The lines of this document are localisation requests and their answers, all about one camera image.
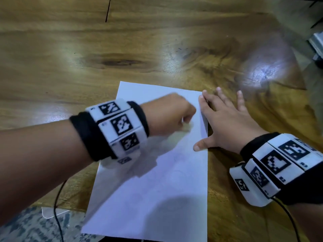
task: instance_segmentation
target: sheet of paper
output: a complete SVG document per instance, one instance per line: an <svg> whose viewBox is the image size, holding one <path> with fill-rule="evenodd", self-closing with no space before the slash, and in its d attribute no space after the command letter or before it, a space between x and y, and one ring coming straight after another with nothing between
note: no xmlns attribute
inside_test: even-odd
<svg viewBox="0 0 323 242"><path fill-rule="evenodd" d="M197 112L190 132L150 137L139 159L111 168L101 162L82 233L162 242L207 242L207 137L201 92L120 82L117 98L138 104L176 92Z"/></svg>

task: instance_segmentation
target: hand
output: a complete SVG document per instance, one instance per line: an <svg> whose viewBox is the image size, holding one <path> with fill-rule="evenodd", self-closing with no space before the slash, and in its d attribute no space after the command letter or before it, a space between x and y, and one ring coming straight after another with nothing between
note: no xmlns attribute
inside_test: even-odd
<svg viewBox="0 0 323 242"><path fill-rule="evenodd" d="M148 122L150 136L168 135L180 131L189 123L196 108L184 97L171 93L141 105Z"/></svg>
<svg viewBox="0 0 323 242"><path fill-rule="evenodd" d="M210 147L221 147L240 154L248 142L268 132L249 115L241 91L237 92L238 109L236 109L220 87L216 90L218 96L209 94L206 90L199 96L201 111L212 127L213 134L197 142L193 149L199 151ZM208 102L214 105L216 111L209 107Z"/></svg>

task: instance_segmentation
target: fingernail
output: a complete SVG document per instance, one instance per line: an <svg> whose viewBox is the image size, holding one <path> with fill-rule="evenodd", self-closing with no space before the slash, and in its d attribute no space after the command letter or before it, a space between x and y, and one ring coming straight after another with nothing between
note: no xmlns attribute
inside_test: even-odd
<svg viewBox="0 0 323 242"><path fill-rule="evenodd" d="M199 147L199 146L197 146L197 145L194 145L194 146L193 146L193 150L194 150L194 151L200 151L200 147Z"/></svg>

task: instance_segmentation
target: fist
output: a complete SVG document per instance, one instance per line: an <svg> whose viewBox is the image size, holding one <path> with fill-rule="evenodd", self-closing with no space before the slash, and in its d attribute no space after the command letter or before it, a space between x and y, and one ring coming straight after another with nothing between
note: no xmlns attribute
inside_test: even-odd
<svg viewBox="0 0 323 242"><path fill-rule="evenodd" d="M171 93L141 105L146 115L150 136L169 135L189 123L196 108L184 97Z"/></svg>

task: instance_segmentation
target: wood grain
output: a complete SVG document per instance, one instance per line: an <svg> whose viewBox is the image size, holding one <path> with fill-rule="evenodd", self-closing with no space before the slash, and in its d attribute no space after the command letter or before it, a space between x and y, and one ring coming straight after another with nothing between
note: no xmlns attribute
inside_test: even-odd
<svg viewBox="0 0 323 242"><path fill-rule="evenodd" d="M116 97L119 81L213 91L268 131L322 138L279 24L263 0L2 0L0 129L66 119ZM295 241L275 204L248 205L228 175L240 157L209 151L208 240ZM97 164L73 176L60 206L86 211ZM53 206L57 189L36 205Z"/></svg>

